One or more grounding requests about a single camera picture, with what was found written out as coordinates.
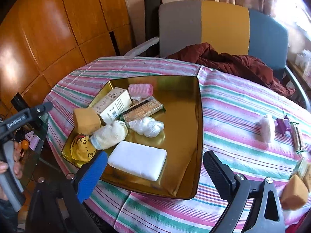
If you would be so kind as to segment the pink hair roller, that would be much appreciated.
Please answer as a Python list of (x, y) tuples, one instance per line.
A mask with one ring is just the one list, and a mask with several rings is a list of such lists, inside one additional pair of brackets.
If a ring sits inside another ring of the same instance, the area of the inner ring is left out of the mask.
[(128, 92), (131, 97), (148, 98), (153, 94), (153, 86), (151, 84), (130, 84)]

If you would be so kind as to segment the maroon crumpled cloth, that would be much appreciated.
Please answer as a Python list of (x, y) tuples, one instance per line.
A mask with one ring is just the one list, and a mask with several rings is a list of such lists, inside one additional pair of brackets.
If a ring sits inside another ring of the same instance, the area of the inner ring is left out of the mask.
[(295, 89), (283, 85), (273, 75), (273, 70), (259, 58), (250, 55), (220, 54), (209, 43), (186, 46), (168, 58), (203, 65), (241, 77), (267, 87), (281, 96), (290, 97), (295, 92)]

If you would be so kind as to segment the white fluffy puff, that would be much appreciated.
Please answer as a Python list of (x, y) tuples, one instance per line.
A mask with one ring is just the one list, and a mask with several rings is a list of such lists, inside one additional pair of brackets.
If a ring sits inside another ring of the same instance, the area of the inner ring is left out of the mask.
[(265, 143), (271, 143), (275, 139), (275, 122), (270, 114), (264, 115), (259, 120), (260, 134)]

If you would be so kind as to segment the wooden side desk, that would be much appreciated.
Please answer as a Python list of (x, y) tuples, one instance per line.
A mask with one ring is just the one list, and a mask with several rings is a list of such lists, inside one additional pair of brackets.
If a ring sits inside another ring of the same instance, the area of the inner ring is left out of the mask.
[(287, 66), (289, 69), (294, 73), (298, 81), (300, 82), (301, 86), (307, 90), (310, 91), (311, 83), (310, 83), (310, 77), (303, 74), (302, 70), (295, 65), (293, 62), (287, 60)]

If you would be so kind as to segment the orange wooden wall panel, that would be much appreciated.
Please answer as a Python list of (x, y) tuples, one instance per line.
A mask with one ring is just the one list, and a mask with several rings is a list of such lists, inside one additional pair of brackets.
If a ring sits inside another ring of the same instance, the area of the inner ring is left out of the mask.
[(1, 116), (40, 104), (70, 72), (135, 46), (125, 0), (17, 0), (1, 23)]

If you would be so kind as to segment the white plastic bag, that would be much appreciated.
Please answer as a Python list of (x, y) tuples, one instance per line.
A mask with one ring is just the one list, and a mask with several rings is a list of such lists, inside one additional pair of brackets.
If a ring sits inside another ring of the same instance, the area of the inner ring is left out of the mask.
[(154, 138), (164, 130), (164, 123), (152, 117), (133, 120), (130, 121), (128, 125), (130, 129), (147, 138)]

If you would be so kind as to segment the white medicine carton box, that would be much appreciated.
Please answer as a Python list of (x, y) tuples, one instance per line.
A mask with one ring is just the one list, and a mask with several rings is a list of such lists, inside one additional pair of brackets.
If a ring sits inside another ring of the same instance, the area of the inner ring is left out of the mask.
[(128, 90), (114, 87), (92, 108), (100, 116), (101, 120), (109, 125), (117, 120), (119, 115), (132, 105)]

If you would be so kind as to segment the yellow knitted hat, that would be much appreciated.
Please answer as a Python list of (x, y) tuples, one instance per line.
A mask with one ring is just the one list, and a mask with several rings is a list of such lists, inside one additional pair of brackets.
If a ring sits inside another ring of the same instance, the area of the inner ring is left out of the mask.
[(74, 160), (89, 162), (96, 154), (89, 135), (78, 134), (71, 143), (71, 156)]

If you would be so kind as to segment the cream sock ball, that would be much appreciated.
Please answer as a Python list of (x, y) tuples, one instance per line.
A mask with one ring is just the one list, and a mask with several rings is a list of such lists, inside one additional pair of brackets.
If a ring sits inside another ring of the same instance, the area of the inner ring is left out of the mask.
[(97, 150), (106, 150), (123, 141), (128, 134), (125, 122), (115, 120), (96, 130), (90, 137), (90, 142)]

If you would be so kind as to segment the yellow cube sponge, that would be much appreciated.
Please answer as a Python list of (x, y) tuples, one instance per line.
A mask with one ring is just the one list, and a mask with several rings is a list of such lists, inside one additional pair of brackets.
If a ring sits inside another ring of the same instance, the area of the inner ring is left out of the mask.
[(79, 134), (92, 135), (101, 127), (100, 117), (92, 108), (74, 109), (73, 120)]

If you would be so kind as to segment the small green white carton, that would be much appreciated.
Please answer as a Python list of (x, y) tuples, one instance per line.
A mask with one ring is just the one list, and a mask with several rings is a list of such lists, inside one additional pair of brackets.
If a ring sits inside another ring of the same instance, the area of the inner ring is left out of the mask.
[(303, 179), (303, 176), (306, 173), (307, 168), (308, 162), (304, 157), (302, 157), (295, 165), (295, 168), (293, 172), (290, 174), (290, 177), (297, 175), (300, 179)]

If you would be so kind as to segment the yellow wedge sponge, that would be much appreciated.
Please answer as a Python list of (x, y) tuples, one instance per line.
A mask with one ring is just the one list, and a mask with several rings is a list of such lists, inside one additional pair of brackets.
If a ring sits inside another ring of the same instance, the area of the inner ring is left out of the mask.
[(303, 181), (298, 175), (293, 175), (281, 194), (280, 203), (283, 210), (298, 210), (303, 207), (307, 203), (308, 194)]

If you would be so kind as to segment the green cracker pack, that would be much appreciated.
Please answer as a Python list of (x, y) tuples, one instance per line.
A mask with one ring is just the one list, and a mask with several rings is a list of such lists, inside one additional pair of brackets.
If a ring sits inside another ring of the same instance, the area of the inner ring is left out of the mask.
[(303, 140), (303, 134), (298, 123), (291, 122), (291, 133), (294, 140), (294, 148), (297, 154), (301, 154), (305, 150), (305, 143)]
[(164, 105), (153, 96), (150, 96), (121, 113), (119, 120), (125, 123), (129, 123), (133, 120), (150, 117), (151, 115), (163, 109)]

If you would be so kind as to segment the white melamine sponge block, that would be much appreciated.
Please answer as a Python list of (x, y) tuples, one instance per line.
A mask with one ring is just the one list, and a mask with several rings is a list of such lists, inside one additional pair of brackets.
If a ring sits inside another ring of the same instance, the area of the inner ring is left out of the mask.
[(156, 181), (166, 157), (167, 151), (164, 149), (121, 141), (109, 156), (107, 164), (127, 174)]

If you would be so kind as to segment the purple origami paper piece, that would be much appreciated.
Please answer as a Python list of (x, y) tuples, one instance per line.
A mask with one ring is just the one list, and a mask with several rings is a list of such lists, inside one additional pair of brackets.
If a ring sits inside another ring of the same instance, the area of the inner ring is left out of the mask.
[(277, 118), (276, 124), (277, 124), (276, 128), (282, 134), (283, 137), (285, 136), (285, 133), (291, 131), (291, 124), (287, 115), (285, 115), (283, 119)]

